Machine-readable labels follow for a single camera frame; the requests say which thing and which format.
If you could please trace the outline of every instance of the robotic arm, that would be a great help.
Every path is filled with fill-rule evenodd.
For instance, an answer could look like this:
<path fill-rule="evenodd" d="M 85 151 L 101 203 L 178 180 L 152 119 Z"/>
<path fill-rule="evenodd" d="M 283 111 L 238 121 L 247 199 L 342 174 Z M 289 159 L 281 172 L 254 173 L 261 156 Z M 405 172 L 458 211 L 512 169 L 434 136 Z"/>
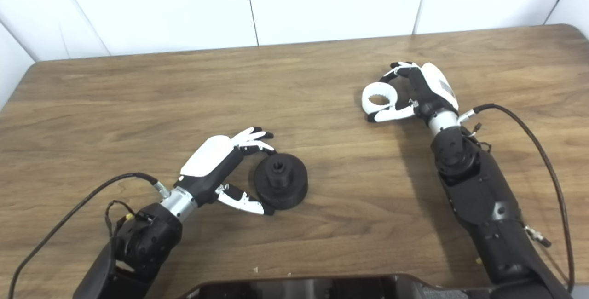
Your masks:
<path fill-rule="evenodd" d="M 532 246 L 521 219 L 521 210 L 509 184 L 488 150 L 481 148 L 458 116 L 458 102 L 442 72 L 431 63 L 391 64 L 379 82 L 368 85 L 362 106 L 368 121 L 390 121 L 416 116 L 433 134 L 431 150 L 442 188 L 458 222 L 473 239 L 490 280 L 497 289 L 492 299 L 571 299 Z M 416 94 L 408 106 L 396 109 L 397 93 L 389 81 L 407 77 Z M 388 104 L 370 102 L 384 96 Z M 539 242 L 548 245 L 542 236 Z"/>
<path fill-rule="evenodd" d="M 261 139 L 272 138 L 260 127 L 250 127 L 233 138 L 208 138 L 180 170 L 174 188 L 156 185 L 160 203 L 143 207 L 116 224 L 113 236 L 76 289 L 74 299 L 141 299 L 160 267 L 182 237 L 182 223 L 198 207 L 220 201 L 251 213 L 273 215 L 274 209 L 225 178 L 246 155 L 276 151 Z"/>

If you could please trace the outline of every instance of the black spool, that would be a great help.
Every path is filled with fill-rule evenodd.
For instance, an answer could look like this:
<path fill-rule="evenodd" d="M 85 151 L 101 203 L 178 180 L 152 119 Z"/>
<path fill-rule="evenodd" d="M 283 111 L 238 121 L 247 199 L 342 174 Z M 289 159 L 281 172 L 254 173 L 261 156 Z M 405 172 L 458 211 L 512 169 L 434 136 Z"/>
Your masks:
<path fill-rule="evenodd" d="M 275 209 L 289 209 L 307 195 L 307 169 L 294 155 L 274 154 L 263 159 L 254 171 L 254 186 L 263 202 Z"/>

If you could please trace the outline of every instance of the wood grain surface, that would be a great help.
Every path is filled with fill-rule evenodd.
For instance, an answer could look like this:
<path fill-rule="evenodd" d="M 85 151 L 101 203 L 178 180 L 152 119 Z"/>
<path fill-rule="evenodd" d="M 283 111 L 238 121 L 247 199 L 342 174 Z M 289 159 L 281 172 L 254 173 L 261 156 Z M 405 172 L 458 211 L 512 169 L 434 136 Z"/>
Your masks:
<path fill-rule="evenodd" d="M 436 177 L 424 123 L 364 119 L 362 89 L 398 60 L 436 64 L 462 110 L 495 102 L 532 128 L 561 180 L 578 282 L 588 283 L 589 43 L 559 25 L 38 63 L 0 113 L 2 293 L 23 257 L 103 181 L 143 171 L 171 186 L 209 136 L 250 126 L 303 160 L 309 194 L 274 217 L 199 209 L 149 298 L 205 282 L 393 273 L 488 286 Z M 561 275 L 560 214 L 538 152 L 504 114 L 468 125 L 478 121 L 526 221 L 554 243 L 542 255 Z M 262 158 L 248 157 L 229 181 L 254 193 L 248 178 Z M 17 298 L 71 298 L 107 242 L 111 199 L 139 209 L 158 195 L 141 180 L 105 190 L 24 269 Z"/>

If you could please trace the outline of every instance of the white cylindrical object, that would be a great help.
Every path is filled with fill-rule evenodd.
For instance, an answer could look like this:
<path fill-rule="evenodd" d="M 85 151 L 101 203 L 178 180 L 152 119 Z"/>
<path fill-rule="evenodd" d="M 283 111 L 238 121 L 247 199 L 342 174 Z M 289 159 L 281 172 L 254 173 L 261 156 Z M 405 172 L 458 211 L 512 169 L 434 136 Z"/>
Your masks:
<path fill-rule="evenodd" d="M 387 104 L 375 104 L 370 101 L 370 97 L 372 96 L 385 97 L 389 102 Z M 397 91 L 394 87 L 387 83 L 377 81 L 376 83 L 368 84 L 368 86 L 364 88 L 364 91 L 362 91 L 362 109 L 364 109 L 366 114 L 372 114 L 387 107 L 392 107 L 394 109 L 395 104 L 397 103 L 397 98 Z"/>
<path fill-rule="evenodd" d="M 192 195 L 183 188 L 174 188 L 170 192 L 170 196 L 162 200 L 160 205 L 164 206 L 170 211 L 170 213 L 174 214 L 180 222 L 184 222 L 194 209 L 197 208 L 197 204 L 193 201 Z"/>
<path fill-rule="evenodd" d="M 458 116 L 450 110 L 436 113 L 429 119 L 429 123 L 427 124 L 434 137 L 438 132 L 448 127 L 457 127 L 458 125 Z"/>

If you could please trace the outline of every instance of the electrical wire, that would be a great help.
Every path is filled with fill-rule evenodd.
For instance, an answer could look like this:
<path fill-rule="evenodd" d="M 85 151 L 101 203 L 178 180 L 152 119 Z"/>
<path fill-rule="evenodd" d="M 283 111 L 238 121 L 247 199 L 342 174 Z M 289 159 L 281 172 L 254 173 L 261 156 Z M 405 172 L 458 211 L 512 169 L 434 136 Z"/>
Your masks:
<path fill-rule="evenodd" d="M 107 209 L 104 211 L 104 221 L 107 224 L 107 228 L 109 229 L 109 238 L 112 238 L 114 236 L 116 236 L 118 230 L 120 229 L 120 227 L 122 226 L 122 223 L 127 219 L 126 217 L 121 218 L 117 223 L 116 223 L 116 228 L 114 230 L 114 232 L 112 231 L 112 221 L 110 220 L 110 209 L 112 206 L 115 205 L 115 203 L 118 203 L 119 205 L 124 206 L 127 211 L 133 215 L 133 217 L 135 217 L 137 214 L 133 211 L 133 209 L 131 207 L 129 207 L 129 205 L 127 205 L 126 203 L 120 201 L 120 200 L 113 200 L 111 202 L 109 202 L 109 205 L 107 205 Z"/>
<path fill-rule="evenodd" d="M 147 175 L 146 173 L 131 172 L 131 173 L 125 173 L 123 175 L 119 175 L 117 177 L 113 177 L 113 178 L 107 180 L 105 183 L 102 183 L 99 187 L 95 188 L 92 192 L 90 192 L 90 194 L 88 194 L 84 199 L 82 199 L 82 201 L 80 201 L 80 203 L 78 203 L 78 205 L 76 205 L 74 208 L 72 208 L 72 210 L 69 213 L 67 213 L 65 215 L 65 217 L 63 217 L 63 219 L 61 219 L 61 221 L 59 221 L 55 227 L 53 227 L 53 229 L 45 236 L 45 238 L 43 238 L 43 240 L 40 241 L 40 243 L 38 245 L 36 245 L 36 247 L 31 251 L 31 253 L 29 253 L 29 255 L 27 255 L 27 257 L 25 257 L 25 259 L 21 262 L 21 264 L 18 265 L 17 269 L 15 270 L 15 272 L 12 276 L 12 281 L 10 282 L 10 287 L 8 289 L 8 299 L 13 299 L 14 290 L 15 290 L 15 287 L 17 286 L 18 276 L 21 274 L 21 271 L 23 271 L 23 268 L 25 267 L 25 265 L 27 265 L 27 263 L 29 261 L 31 261 L 31 259 L 33 259 L 33 257 L 40 251 L 40 249 L 42 249 L 43 246 L 51 239 L 51 237 L 53 237 L 55 232 L 57 232 L 65 224 L 65 222 L 67 222 L 74 215 L 74 213 L 76 213 L 78 210 L 80 210 L 80 208 L 82 208 L 84 205 L 86 205 L 86 203 L 88 201 L 90 201 L 90 199 L 94 198 L 94 196 L 96 196 L 96 194 L 98 194 L 99 192 L 104 190 L 110 184 L 113 184 L 114 182 L 118 182 L 119 180 L 122 180 L 125 178 L 145 179 L 152 185 L 155 185 L 158 183 L 158 180 L 155 177 Z"/>
<path fill-rule="evenodd" d="M 524 123 L 524 121 L 522 121 L 515 113 L 511 112 L 509 109 L 507 109 L 503 106 L 499 106 L 498 104 L 494 104 L 494 103 L 482 104 L 481 106 L 473 108 L 473 111 L 475 112 L 475 114 L 478 114 L 479 112 L 482 112 L 483 110 L 486 110 L 486 109 L 498 109 L 498 110 L 502 111 L 503 113 L 506 113 L 514 121 L 516 121 L 520 125 L 520 127 L 522 129 L 524 129 L 524 131 L 530 137 L 532 142 L 534 142 L 534 145 L 538 149 L 538 152 L 540 153 L 540 156 L 542 156 L 542 160 L 544 161 L 544 164 L 546 165 L 546 168 L 548 169 L 548 171 L 550 173 L 550 177 L 552 178 L 552 181 L 554 184 L 554 189 L 556 190 L 556 194 L 558 197 L 558 205 L 560 207 L 560 214 L 562 216 L 562 230 L 564 231 L 564 240 L 565 240 L 565 244 L 566 244 L 566 258 L 568 259 L 568 287 L 567 287 L 567 290 L 568 290 L 568 293 L 572 293 L 572 289 L 575 287 L 575 261 L 574 261 L 573 255 L 572 255 L 571 230 L 568 226 L 568 215 L 566 213 L 566 204 L 564 202 L 564 195 L 562 194 L 562 188 L 560 187 L 560 183 L 558 182 L 558 178 L 556 176 L 556 173 L 554 172 L 553 165 L 550 162 L 549 157 L 546 154 L 544 148 L 542 147 L 542 145 L 540 144 L 540 142 L 538 141 L 536 136 L 534 136 L 534 134 L 532 133 L 532 130 L 530 130 L 530 128 L 528 128 L 528 126 Z"/>

